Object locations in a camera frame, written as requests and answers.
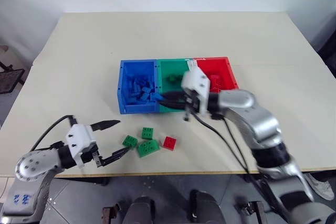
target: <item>plastic storage bin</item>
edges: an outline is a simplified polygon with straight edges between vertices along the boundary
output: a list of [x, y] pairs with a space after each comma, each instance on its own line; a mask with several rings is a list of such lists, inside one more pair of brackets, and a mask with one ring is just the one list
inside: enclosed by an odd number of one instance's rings
[[121, 114], [157, 113], [159, 104], [151, 94], [159, 91], [157, 60], [122, 60], [118, 83]]
[[195, 58], [195, 60], [210, 79], [210, 92], [219, 93], [220, 90], [239, 88], [227, 57]]
[[[157, 60], [157, 75], [159, 93], [182, 90], [181, 81], [184, 72], [189, 71], [188, 60], [192, 59], [163, 59]], [[160, 112], [181, 111], [160, 105]]]

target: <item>green 2x4 brick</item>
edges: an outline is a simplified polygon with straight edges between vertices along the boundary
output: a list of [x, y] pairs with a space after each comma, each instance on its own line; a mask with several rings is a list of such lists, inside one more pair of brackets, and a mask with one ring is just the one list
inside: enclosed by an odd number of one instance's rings
[[159, 144], [156, 140], [152, 139], [138, 145], [138, 152], [140, 157], [147, 156], [153, 152], [156, 152], [160, 149]]
[[134, 148], [138, 144], [138, 140], [135, 137], [128, 135], [122, 144], [124, 146], [132, 146]]
[[147, 140], [151, 140], [153, 139], [153, 131], [154, 129], [153, 128], [142, 128], [142, 135], [141, 137], [143, 139], [147, 139]]

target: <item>red lego brick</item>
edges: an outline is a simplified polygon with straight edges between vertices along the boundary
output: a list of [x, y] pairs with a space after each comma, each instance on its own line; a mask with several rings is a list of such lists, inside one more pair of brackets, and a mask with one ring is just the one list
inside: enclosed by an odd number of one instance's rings
[[164, 143], [163, 143], [163, 148], [173, 151], [175, 148], [175, 144], [176, 144], [175, 138], [166, 136], [166, 139], [164, 140]]

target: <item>green bin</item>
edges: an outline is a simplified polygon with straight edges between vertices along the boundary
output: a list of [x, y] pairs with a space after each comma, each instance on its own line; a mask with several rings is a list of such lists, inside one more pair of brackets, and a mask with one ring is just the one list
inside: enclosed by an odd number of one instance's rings
[[[188, 60], [192, 59], [164, 59], [157, 60], [157, 75], [159, 92], [182, 90], [181, 81], [184, 72], [189, 71]], [[160, 112], [181, 111], [160, 105]]]

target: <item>sneaker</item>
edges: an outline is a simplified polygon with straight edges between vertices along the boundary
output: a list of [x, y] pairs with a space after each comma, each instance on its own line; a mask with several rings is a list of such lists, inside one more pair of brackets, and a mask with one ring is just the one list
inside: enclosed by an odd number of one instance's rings
[[326, 200], [334, 199], [335, 195], [328, 181], [327, 182], [318, 181], [313, 176], [311, 176], [309, 173], [304, 174], [304, 176], [306, 178], [306, 181], [310, 185], [310, 187], [315, 191], [317, 195], [319, 195], [320, 197]]

